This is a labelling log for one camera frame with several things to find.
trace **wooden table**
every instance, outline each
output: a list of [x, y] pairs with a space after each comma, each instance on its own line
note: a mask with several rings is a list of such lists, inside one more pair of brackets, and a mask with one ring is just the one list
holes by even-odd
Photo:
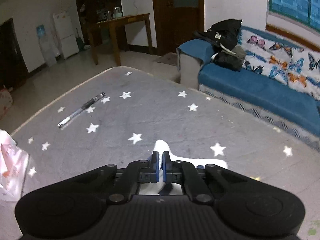
[[146, 23], [149, 53], [152, 55], [152, 40], [151, 40], [149, 15], [150, 15], [149, 13], [129, 15], [129, 16], [123, 16], [123, 17], [116, 18], [116, 19], [109, 20], [109, 21], [103, 21], [103, 22], [99, 22], [99, 23], [95, 23], [95, 24], [90, 24], [88, 27], [88, 34], [89, 34], [89, 42], [91, 45], [91, 53], [92, 53], [92, 58], [93, 58], [94, 63], [96, 65], [98, 65], [99, 61], [98, 61], [97, 51], [96, 51], [96, 48], [95, 48], [94, 42], [93, 42], [93, 36], [92, 36], [92, 32], [91, 32], [92, 30], [97, 29], [97, 28], [101, 28], [101, 27], [109, 28], [111, 42], [112, 42], [112, 46], [113, 46], [113, 55], [115, 57], [115, 61], [117, 63], [117, 66], [121, 66], [119, 47], [118, 47], [117, 36], [116, 36], [116, 28], [130, 24], [130, 23], [141, 22], [141, 21], [144, 21]]

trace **doorway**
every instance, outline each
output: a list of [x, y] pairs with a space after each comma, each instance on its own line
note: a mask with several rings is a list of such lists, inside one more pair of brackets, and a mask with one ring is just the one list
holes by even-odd
[[0, 84], [8, 89], [18, 87], [28, 74], [11, 18], [0, 25]]
[[193, 31], [204, 31], [204, 0], [153, 0], [153, 9], [160, 55], [176, 52]]

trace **refrigerator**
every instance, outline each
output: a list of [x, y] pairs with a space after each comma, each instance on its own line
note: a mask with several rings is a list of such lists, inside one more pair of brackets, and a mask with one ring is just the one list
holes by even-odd
[[53, 15], [53, 20], [59, 39], [58, 49], [64, 59], [78, 53], [79, 48], [68, 11]]

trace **table leg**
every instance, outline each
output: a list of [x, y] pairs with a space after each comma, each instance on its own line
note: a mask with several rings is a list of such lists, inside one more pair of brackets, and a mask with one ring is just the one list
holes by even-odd
[[92, 33], [91, 33], [90, 30], [88, 30], [88, 36], [89, 36], [89, 43], [90, 43], [90, 46], [91, 46], [92, 59], [93, 59], [94, 63], [96, 65], [98, 65], [99, 64], [98, 55], [97, 55], [96, 48], [94, 46], [93, 36], [92, 36]]
[[110, 37], [111, 37], [112, 46], [113, 46], [113, 55], [115, 57], [117, 66], [121, 66], [120, 52], [119, 52], [119, 47], [117, 42], [117, 35], [116, 35], [116, 27], [113, 24], [110, 24], [109, 30], [110, 30]]
[[152, 39], [151, 39], [151, 29], [150, 29], [150, 19], [149, 17], [145, 20], [147, 37], [148, 37], [148, 45], [149, 45], [149, 53], [153, 55], [153, 47], [152, 47]]

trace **star-patterned tablecloth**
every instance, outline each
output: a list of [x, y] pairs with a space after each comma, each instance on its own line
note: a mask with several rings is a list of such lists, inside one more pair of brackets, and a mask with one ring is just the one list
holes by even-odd
[[[105, 98], [59, 130], [61, 120], [101, 92]], [[249, 113], [139, 70], [102, 72], [12, 137], [30, 154], [23, 194], [106, 164], [123, 168], [147, 159], [163, 140], [176, 156], [224, 160], [230, 170], [296, 194], [306, 207], [299, 236], [320, 235], [318, 152]], [[0, 202], [1, 240], [21, 236], [14, 206]]]

